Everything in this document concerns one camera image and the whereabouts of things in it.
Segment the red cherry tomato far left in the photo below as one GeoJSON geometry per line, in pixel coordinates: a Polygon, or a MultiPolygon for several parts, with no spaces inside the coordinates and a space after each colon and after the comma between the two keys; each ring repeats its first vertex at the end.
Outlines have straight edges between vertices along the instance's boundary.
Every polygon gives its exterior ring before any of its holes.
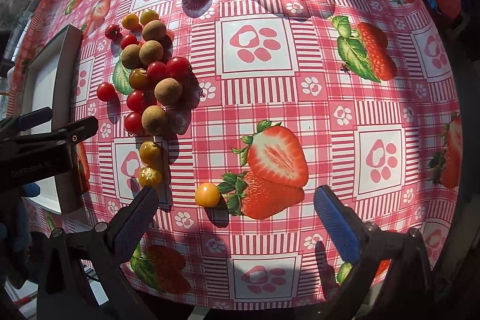
{"type": "Polygon", "coordinates": [[[100,101],[104,102],[115,101],[118,99],[115,87],[108,82],[103,82],[97,87],[96,95],[100,101]]]}

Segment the red cherry tomato bottom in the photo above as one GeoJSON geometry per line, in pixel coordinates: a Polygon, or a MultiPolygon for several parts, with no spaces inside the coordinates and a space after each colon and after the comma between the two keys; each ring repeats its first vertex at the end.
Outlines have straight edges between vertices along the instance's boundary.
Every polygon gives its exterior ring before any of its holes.
{"type": "Polygon", "coordinates": [[[144,128],[142,125],[142,115],[136,112],[131,112],[124,117],[124,129],[131,135],[142,136],[144,128]]]}

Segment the yellow cherry tomato lower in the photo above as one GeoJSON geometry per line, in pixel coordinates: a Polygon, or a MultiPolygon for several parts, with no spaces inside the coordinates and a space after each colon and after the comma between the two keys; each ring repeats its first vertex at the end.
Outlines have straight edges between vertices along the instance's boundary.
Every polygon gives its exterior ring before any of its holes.
{"type": "Polygon", "coordinates": [[[150,166],[144,166],[137,180],[142,188],[146,186],[154,188],[163,181],[163,174],[150,166]]]}

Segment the yellow cherry tomato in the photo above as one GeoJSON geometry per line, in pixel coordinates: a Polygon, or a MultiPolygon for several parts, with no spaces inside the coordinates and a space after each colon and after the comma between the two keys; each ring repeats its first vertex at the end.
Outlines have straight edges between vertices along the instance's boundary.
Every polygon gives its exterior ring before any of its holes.
{"type": "Polygon", "coordinates": [[[144,141],[139,149],[139,157],[147,166],[160,166],[162,163],[162,149],[154,141],[144,141]]]}
{"type": "Polygon", "coordinates": [[[137,180],[142,188],[146,186],[154,188],[163,181],[163,174],[150,166],[144,166],[137,180]]]}
{"type": "Polygon", "coordinates": [[[140,24],[145,26],[151,21],[158,20],[159,15],[152,9],[145,9],[140,15],[140,24]]]}
{"type": "Polygon", "coordinates": [[[122,26],[127,29],[127,30],[130,30],[130,31],[136,31],[140,28],[140,21],[139,21],[139,17],[134,14],[134,13],[130,13],[128,15],[126,15],[125,17],[122,18],[122,26]]]}

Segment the yellow cherry tomato upper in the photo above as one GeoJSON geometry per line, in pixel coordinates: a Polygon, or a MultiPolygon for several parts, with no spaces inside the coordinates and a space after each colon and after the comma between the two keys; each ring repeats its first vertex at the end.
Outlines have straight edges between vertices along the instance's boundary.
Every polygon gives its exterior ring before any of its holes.
{"type": "Polygon", "coordinates": [[[162,163],[162,149],[154,141],[144,141],[139,149],[139,157],[147,166],[160,166],[162,163]]]}

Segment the red cherry tomato lower middle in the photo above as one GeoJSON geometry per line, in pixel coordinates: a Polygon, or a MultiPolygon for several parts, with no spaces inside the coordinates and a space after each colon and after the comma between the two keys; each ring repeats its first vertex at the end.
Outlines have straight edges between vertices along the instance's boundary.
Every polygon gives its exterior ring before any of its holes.
{"type": "Polygon", "coordinates": [[[150,106],[156,106],[157,101],[151,92],[134,90],[127,96],[126,105],[129,110],[140,115],[150,106]]]}

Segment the brown longan left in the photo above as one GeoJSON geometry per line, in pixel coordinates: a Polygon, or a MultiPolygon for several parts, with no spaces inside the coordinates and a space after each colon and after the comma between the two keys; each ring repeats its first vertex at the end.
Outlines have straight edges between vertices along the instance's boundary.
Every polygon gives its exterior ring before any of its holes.
{"type": "Polygon", "coordinates": [[[120,54],[120,61],[125,68],[133,70],[142,66],[142,62],[139,57],[140,49],[141,47],[139,45],[131,44],[122,50],[120,54]]]}

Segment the brown longan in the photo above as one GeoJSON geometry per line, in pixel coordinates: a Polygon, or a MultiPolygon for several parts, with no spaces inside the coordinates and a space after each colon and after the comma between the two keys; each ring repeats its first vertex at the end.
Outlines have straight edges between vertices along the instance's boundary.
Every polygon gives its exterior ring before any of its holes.
{"type": "Polygon", "coordinates": [[[162,79],[154,88],[154,97],[164,106],[171,106],[182,95],[182,85],[173,78],[162,79]]]}
{"type": "Polygon", "coordinates": [[[140,61],[149,66],[152,62],[159,62],[164,56],[163,46],[156,40],[146,41],[140,48],[140,61]]]}
{"type": "Polygon", "coordinates": [[[142,66],[142,62],[139,57],[140,49],[141,47],[139,45],[131,44],[122,50],[120,54],[120,61],[125,68],[133,70],[142,66]]]}
{"type": "Polygon", "coordinates": [[[167,27],[163,21],[155,19],[147,23],[143,27],[142,32],[142,38],[144,41],[160,41],[166,36],[167,27]]]}
{"type": "Polygon", "coordinates": [[[160,106],[147,107],[142,113],[141,121],[145,132],[151,136],[162,135],[168,125],[166,112],[160,106]]]}

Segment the brown longan bottom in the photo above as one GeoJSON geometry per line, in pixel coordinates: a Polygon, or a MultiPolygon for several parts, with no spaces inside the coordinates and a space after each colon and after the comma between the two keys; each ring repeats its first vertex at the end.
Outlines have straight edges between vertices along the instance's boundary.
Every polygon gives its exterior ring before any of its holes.
{"type": "Polygon", "coordinates": [[[168,125],[166,112],[160,106],[147,107],[142,113],[141,121],[145,132],[151,136],[162,135],[168,125]]]}

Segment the dark red cherry tomato top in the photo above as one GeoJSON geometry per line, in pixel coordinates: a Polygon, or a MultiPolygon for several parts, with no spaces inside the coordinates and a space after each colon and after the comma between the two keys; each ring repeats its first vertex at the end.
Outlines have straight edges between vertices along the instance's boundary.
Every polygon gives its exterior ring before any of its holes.
{"type": "Polygon", "coordinates": [[[122,37],[120,32],[120,26],[118,24],[110,24],[104,32],[106,39],[119,40],[122,37]]]}

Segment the red cherry tomato upper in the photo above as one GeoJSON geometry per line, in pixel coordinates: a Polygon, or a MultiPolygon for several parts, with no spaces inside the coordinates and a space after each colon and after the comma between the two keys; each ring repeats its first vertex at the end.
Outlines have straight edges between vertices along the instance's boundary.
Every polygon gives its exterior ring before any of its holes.
{"type": "Polygon", "coordinates": [[[124,50],[127,46],[137,45],[138,40],[134,34],[128,34],[121,38],[120,40],[120,48],[124,50]]]}

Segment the yellow cherry tomato lone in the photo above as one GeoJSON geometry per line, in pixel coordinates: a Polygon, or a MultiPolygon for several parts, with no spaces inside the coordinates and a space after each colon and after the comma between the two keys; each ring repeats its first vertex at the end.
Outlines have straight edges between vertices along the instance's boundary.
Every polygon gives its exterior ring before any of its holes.
{"type": "Polygon", "coordinates": [[[195,203],[203,208],[214,208],[220,202],[221,193],[213,183],[202,183],[194,194],[195,203]]]}

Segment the brown longan middle right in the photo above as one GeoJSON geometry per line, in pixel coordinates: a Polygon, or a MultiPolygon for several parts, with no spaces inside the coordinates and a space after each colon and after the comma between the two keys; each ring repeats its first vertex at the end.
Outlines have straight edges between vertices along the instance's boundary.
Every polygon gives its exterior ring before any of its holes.
{"type": "Polygon", "coordinates": [[[182,95],[182,85],[173,78],[162,79],[154,88],[154,97],[164,106],[171,106],[182,95]]]}

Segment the brown longan centre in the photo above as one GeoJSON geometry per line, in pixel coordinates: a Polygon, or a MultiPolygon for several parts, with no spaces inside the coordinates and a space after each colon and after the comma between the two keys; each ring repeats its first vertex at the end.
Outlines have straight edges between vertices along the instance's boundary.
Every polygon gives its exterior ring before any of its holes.
{"type": "Polygon", "coordinates": [[[163,46],[156,40],[146,41],[140,48],[140,61],[149,66],[152,62],[159,62],[164,56],[163,46]]]}

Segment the pink strawberry print tablecloth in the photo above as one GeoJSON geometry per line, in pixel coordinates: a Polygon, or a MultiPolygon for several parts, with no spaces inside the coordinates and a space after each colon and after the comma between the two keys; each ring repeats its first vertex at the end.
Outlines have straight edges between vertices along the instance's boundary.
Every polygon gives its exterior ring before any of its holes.
{"type": "Polygon", "coordinates": [[[69,114],[94,116],[79,149],[80,209],[42,193],[29,228],[107,222],[139,189],[141,136],[126,132],[131,91],[110,24],[152,9],[167,54],[193,81],[168,110],[159,207],[122,269],[135,288],[185,304],[267,310],[329,299],[350,269],[314,209],[328,185],[366,222],[421,232],[430,267],[452,224],[460,108],[439,32],[422,0],[41,0],[14,74],[16,109],[32,60],[62,28],[83,33],[67,82],[69,114]],[[118,99],[97,98],[108,82],[118,99]],[[214,208],[194,200],[220,190],[214,208]]]}

